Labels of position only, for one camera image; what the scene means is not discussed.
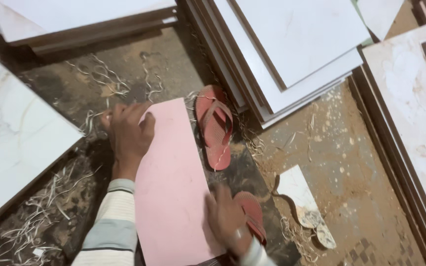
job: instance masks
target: red flip-flop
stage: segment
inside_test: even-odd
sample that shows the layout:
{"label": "red flip-flop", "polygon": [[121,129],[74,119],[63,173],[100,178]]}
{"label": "red flip-flop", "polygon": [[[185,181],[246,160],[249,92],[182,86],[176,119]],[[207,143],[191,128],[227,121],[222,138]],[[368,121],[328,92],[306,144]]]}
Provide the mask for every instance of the red flip-flop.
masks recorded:
{"label": "red flip-flop", "polygon": [[229,140],[233,131],[233,116],[225,103],[223,90],[216,85],[200,90],[195,103],[208,163],[215,171],[227,168],[231,162]]}
{"label": "red flip-flop", "polygon": [[237,202],[246,214],[246,224],[252,230],[262,245],[266,245],[266,231],[262,221],[262,209],[257,197],[249,192],[241,191],[234,195],[233,201]]}

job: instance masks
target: tile stack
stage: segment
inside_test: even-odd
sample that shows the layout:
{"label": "tile stack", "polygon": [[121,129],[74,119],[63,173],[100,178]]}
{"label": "tile stack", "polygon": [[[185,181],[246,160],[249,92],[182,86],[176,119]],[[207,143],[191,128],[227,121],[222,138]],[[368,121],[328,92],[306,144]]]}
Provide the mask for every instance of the tile stack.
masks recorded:
{"label": "tile stack", "polygon": [[426,258],[426,25],[362,52],[352,91]]}
{"label": "tile stack", "polygon": [[0,0],[0,34],[36,54],[170,26],[175,0]]}
{"label": "tile stack", "polygon": [[370,35],[349,0],[185,0],[236,108],[263,128],[341,83]]}

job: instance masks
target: marble-pattern tile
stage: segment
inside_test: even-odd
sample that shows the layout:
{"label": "marble-pattern tile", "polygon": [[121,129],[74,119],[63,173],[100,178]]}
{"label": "marble-pattern tile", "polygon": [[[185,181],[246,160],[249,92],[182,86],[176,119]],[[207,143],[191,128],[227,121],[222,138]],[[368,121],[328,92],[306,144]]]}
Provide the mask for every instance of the marble-pattern tile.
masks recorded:
{"label": "marble-pattern tile", "polygon": [[81,137],[0,64],[0,208]]}
{"label": "marble-pattern tile", "polygon": [[426,25],[363,50],[426,197]]}

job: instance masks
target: flip-flop strap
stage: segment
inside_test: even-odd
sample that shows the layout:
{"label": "flip-flop strap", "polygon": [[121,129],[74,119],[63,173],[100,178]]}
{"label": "flip-flop strap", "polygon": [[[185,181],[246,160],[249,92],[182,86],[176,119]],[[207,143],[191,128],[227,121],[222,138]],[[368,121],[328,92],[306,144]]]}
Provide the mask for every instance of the flip-flop strap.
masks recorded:
{"label": "flip-flop strap", "polygon": [[[231,125],[226,131],[226,135],[223,138],[222,145],[228,144],[228,141],[230,139],[230,136],[233,132],[233,116],[231,115],[230,109],[223,104],[222,102],[218,100],[213,100],[212,105],[208,109],[208,111],[205,113],[205,116],[203,118],[203,136],[205,136],[205,132],[207,131],[207,125],[210,122],[210,119],[213,117],[213,114],[215,112],[219,113],[220,111],[223,111],[226,114],[226,117],[230,119]],[[211,147],[211,143],[208,143],[208,140],[205,138],[206,146]]]}

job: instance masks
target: sleeve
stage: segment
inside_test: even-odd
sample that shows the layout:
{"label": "sleeve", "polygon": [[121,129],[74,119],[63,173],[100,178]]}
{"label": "sleeve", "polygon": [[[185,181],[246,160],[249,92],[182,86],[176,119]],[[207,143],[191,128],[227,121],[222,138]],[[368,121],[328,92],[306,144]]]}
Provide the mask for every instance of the sleeve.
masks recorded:
{"label": "sleeve", "polygon": [[240,266],[277,266],[267,255],[264,247],[255,237],[252,238],[251,245],[240,259]]}
{"label": "sleeve", "polygon": [[134,182],[115,179],[72,266],[133,266],[137,245]]}

